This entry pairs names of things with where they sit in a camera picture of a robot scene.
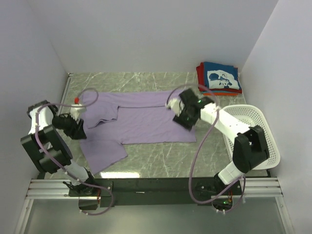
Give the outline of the purple t shirt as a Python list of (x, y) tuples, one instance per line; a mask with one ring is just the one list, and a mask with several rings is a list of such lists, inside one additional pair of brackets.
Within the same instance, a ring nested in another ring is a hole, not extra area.
[(135, 93), (86, 92), (87, 105), (81, 115), (86, 139), (80, 148), (96, 174), (127, 157), (129, 144), (196, 142), (195, 131), (173, 121), (174, 112), (165, 107), (170, 91)]

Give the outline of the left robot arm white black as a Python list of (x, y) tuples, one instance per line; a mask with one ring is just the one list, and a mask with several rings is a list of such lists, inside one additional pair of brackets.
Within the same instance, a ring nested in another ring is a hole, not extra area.
[(86, 139), (84, 121), (80, 114), (85, 110), (78, 101), (65, 114), (58, 113), (58, 107), (46, 100), (28, 108), (31, 129), (20, 142), (40, 173), (63, 172), (69, 182), (65, 185), (74, 196), (93, 196), (98, 192), (97, 183), (90, 171), (79, 166), (58, 133), (62, 130), (73, 140)]

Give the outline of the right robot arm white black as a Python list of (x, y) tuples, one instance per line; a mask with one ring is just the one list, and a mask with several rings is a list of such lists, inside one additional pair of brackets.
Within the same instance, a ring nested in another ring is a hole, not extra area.
[(224, 195), (231, 183), (269, 159), (269, 149), (262, 127), (250, 126), (230, 115), (215, 100), (199, 98), (192, 89), (178, 97), (168, 97), (166, 108), (174, 112), (173, 121), (191, 130), (198, 120), (219, 130), (233, 144), (232, 161), (214, 176), (214, 190)]

